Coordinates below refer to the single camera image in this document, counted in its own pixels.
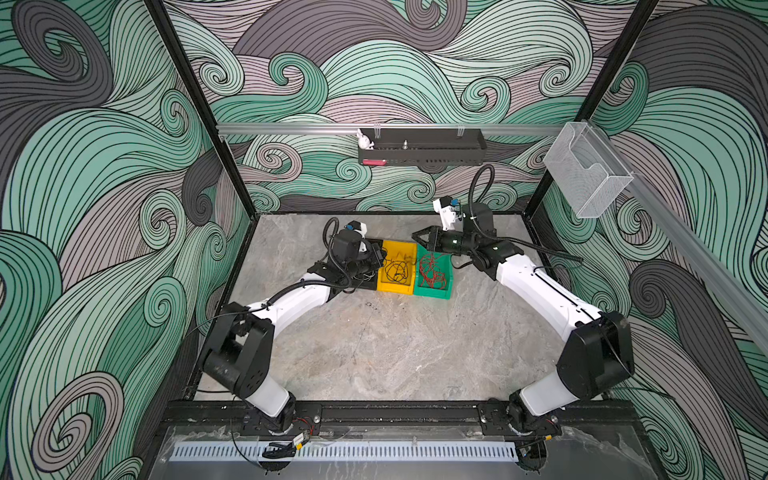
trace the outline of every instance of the white mesh basket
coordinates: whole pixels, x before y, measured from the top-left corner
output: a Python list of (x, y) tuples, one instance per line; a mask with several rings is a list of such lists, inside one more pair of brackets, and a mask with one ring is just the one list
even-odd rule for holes
[(632, 181), (608, 137), (587, 122), (569, 122), (544, 164), (577, 218), (597, 218)]

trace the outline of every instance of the white slotted strip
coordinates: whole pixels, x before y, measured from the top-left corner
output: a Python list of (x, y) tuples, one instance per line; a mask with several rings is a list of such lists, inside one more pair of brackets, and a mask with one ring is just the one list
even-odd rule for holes
[[(271, 450), (268, 442), (238, 442), (237, 447), (251, 460), (270, 462), (261, 454)], [(232, 442), (177, 442), (169, 462), (245, 462)], [(316, 440), (292, 458), (281, 462), (516, 462), (511, 442), (364, 442)]]

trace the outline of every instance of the wave pattern wall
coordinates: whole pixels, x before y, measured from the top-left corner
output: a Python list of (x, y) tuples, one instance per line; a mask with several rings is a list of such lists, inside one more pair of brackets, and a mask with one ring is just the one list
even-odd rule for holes
[[(765, 2), (660, 2), (594, 120), (768, 310), (766, 14)], [(643, 207), (625, 194), (576, 220), (553, 187), (535, 225), (586, 259), (559, 280), (631, 321), (638, 374), (612, 396), (635, 404), (670, 477), (764, 480), (765, 352)]]
[[(571, 120), (634, 1), (170, 0), (219, 122), (542, 123)], [(237, 135), (261, 211), (431, 211), (472, 170), (357, 167), (353, 137)], [(521, 210), (548, 138), (489, 142)]]
[(136, 478), (186, 384), (248, 221), (179, 80), (142, 0), (0, 8), (4, 477)]

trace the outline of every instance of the yellow bin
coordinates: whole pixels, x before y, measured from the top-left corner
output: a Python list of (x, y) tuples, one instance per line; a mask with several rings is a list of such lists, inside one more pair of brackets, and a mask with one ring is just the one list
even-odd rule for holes
[(416, 247), (412, 242), (384, 240), (386, 250), (384, 266), (379, 269), (376, 289), (379, 292), (404, 293), (413, 295), (416, 278)]

